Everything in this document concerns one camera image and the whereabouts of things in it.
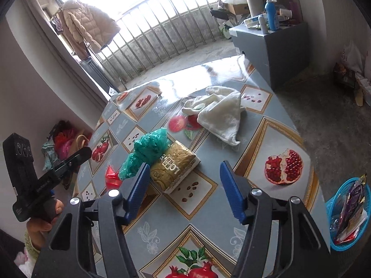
plastic basket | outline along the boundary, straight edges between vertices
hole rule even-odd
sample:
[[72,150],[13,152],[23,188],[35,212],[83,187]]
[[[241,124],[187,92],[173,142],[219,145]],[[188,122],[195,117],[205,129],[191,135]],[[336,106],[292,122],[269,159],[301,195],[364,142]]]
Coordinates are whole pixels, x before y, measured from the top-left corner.
[[[353,184],[354,184],[354,182],[356,180],[358,180],[357,177],[353,177],[353,178],[347,180],[343,185],[341,185],[341,187],[339,188],[338,192],[331,199],[329,199],[326,202],[326,213],[327,213],[327,218],[328,218],[328,224],[329,224],[329,226],[330,226],[330,223],[331,223],[331,215],[333,213],[333,206],[334,206],[334,204],[336,202],[335,199],[339,196],[339,194],[341,194],[341,195],[347,194],[348,191],[349,191],[349,189],[353,186]],[[352,242],[346,242],[344,244],[335,245],[333,243],[333,240],[330,237],[331,248],[333,248],[335,251],[345,251],[345,250],[349,249],[350,247],[352,247],[358,241],[358,239],[361,238],[363,232],[365,232],[366,227],[368,225],[368,221],[370,220],[370,213],[371,213],[371,191],[370,191],[370,187],[368,185],[366,185],[365,203],[363,205],[363,208],[366,210],[367,215],[368,215],[368,218],[361,225],[357,237]]]

white bottle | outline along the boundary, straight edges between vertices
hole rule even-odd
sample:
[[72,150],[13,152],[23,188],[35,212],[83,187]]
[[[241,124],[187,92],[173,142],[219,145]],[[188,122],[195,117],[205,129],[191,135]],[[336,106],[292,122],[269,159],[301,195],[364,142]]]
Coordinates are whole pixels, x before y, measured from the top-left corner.
[[265,18],[263,17],[263,15],[260,15],[258,20],[259,20],[259,24],[260,24],[260,28],[262,30],[262,33],[267,34],[268,33],[267,23],[265,22]]

red plastic bag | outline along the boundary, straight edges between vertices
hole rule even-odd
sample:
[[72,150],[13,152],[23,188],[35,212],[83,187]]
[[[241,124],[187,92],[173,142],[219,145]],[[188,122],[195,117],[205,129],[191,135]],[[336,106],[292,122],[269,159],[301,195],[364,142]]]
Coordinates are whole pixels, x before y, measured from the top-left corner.
[[105,182],[107,191],[111,189],[119,189],[121,186],[122,181],[118,177],[118,171],[115,172],[111,165],[107,168]]

balcony railing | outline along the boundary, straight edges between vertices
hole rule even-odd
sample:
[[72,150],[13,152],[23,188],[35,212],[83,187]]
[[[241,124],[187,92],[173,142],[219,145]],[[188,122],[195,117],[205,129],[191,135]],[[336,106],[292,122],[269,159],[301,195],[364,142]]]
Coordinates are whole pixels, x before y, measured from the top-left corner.
[[95,56],[116,84],[125,85],[190,47],[223,38],[210,15],[216,4],[216,0],[145,0],[121,15],[117,20],[121,31]]

white cloth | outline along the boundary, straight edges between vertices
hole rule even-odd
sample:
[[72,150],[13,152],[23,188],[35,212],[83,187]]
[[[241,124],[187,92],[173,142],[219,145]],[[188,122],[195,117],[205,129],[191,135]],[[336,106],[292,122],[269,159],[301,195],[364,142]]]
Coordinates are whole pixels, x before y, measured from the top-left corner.
[[198,115],[197,122],[225,143],[236,146],[236,134],[240,127],[241,93],[235,89],[211,86],[209,95],[198,96],[185,102],[182,111],[186,115]]

